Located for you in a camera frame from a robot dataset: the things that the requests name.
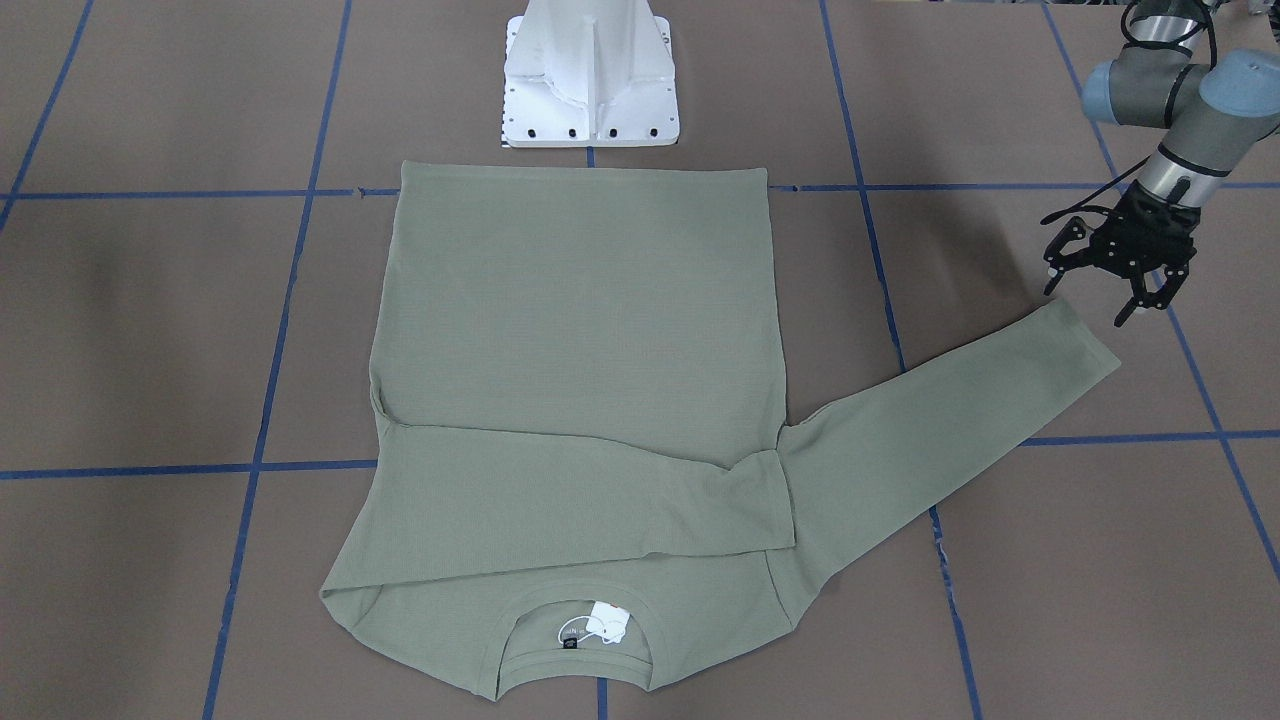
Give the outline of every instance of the blue joint cap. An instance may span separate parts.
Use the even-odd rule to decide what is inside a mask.
[[[1111,65],[1115,60],[1100,63],[1089,73],[1089,79],[1084,81],[1084,92],[1080,94],[1080,104],[1084,106],[1084,117],[1100,123],[1120,124],[1116,122],[1115,110],[1111,108]]]
[[[1238,118],[1280,113],[1280,55],[1233,50],[1201,81],[1201,99],[1210,108]]]

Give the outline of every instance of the white tag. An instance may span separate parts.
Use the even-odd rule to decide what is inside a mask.
[[[591,606],[591,616],[586,620],[586,632],[595,633],[604,644],[622,642],[627,634],[627,620],[631,614],[617,605],[596,601]]]

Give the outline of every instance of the white plastic mount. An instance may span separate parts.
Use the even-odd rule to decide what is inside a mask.
[[[529,0],[507,23],[502,142],[639,147],[680,137],[671,24],[648,0]]]

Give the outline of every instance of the robotic arm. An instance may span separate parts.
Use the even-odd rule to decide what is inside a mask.
[[[1167,128],[1147,160],[1083,201],[1048,215],[1050,224],[1075,211],[1106,217],[1091,228],[1073,217],[1044,250],[1053,291],[1071,269],[1097,266],[1129,281],[1133,297],[1116,315],[1120,327],[1137,310],[1166,309],[1187,281],[1201,208],[1254,142],[1280,133],[1280,54],[1235,50],[1217,63],[1211,9],[1201,0],[1138,0],[1120,20],[1128,41],[1116,60],[1102,63],[1084,87],[1084,114],[1097,122]],[[1190,64],[1202,32],[1210,65]],[[1115,208],[1091,200],[1142,168]],[[1069,242],[1088,246],[1064,254]],[[1147,286],[1160,270],[1162,283]]]

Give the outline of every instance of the neckline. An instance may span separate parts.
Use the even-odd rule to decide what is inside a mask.
[[[667,647],[662,637],[660,623],[654,616],[649,603],[630,588],[614,583],[556,582],[535,587],[515,597],[507,603],[494,621],[489,642],[485,643],[484,655],[480,659],[480,674],[476,683],[476,687],[483,691],[481,694],[484,697],[497,701],[500,692],[511,689],[509,687],[502,688],[502,662],[507,650],[507,641],[511,638],[511,633],[516,629],[516,623],[520,618],[543,605],[572,600],[603,601],[617,605],[618,607],[626,607],[631,612],[632,620],[640,624],[640,628],[645,634],[645,639],[649,643],[649,687],[645,687],[644,689],[650,691],[655,687],[655,684],[658,684],[659,674],[667,670]],[[596,653],[585,653],[581,660],[600,662],[605,666],[618,665],[604,657],[591,657],[594,655]],[[631,673],[630,676],[618,679],[639,684],[635,682],[634,676],[635,674]]]

